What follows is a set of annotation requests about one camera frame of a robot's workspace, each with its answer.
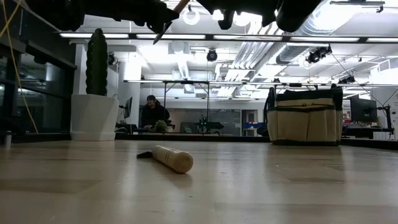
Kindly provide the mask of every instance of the wooden handle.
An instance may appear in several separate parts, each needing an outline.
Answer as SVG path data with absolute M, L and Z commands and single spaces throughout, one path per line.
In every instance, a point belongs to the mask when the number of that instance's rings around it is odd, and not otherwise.
M 192 156 L 187 152 L 176 149 L 156 146 L 152 150 L 152 155 L 157 161 L 165 164 L 180 174 L 190 171 L 193 166 Z
M 187 4 L 190 2 L 191 0 L 181 0 L 178 5 L 175 6 L 175 8 L 173 9 L 175 12 L 181 13 L 182 10 L 185 8 L 185 6 L 187 6 Z

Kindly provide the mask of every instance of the small plant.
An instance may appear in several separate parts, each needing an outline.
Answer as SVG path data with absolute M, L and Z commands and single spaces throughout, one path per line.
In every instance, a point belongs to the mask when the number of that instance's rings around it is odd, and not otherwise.
M 106 96 L 108 81 L 108 45 L 101 29 L 96 29 L 88 42 L 86 93 Z
M 164 121 L 157 121 L 155 124 L 156 132 L 164 133 L 166 132 L 167 124 Z

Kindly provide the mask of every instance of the black jacket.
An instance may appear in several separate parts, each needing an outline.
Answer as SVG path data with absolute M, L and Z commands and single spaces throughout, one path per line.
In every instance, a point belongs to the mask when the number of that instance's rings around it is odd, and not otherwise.
M 145 105 L 141 113 L 141 126 L 154 126 L 157 121 L 167 121 L 169 118 L 169 112 L 159 103 L 157 103 L 153 109 Z

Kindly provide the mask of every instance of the man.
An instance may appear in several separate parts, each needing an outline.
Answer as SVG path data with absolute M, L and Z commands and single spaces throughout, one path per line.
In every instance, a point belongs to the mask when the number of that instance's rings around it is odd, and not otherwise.
M 147 97 L 147 104 L 141 113 L 141 126 L 150 129 L 155 126 L 159 120 L 167 121 L 170 118 L 170 114 L 159 101 L 156 100 L 154 95 Z

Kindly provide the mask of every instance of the computer monitor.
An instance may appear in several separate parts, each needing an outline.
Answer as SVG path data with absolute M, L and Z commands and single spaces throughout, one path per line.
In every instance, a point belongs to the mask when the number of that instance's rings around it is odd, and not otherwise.
M 351 121 L 377 122 L 377 104 L 374 100 L 350 98 Z
M 130 117 L 131 105 L 132 105 L 132 97 L 130 97 L 130 99 L 126 101 L 126 105 L 124 106 L 124 119 Z

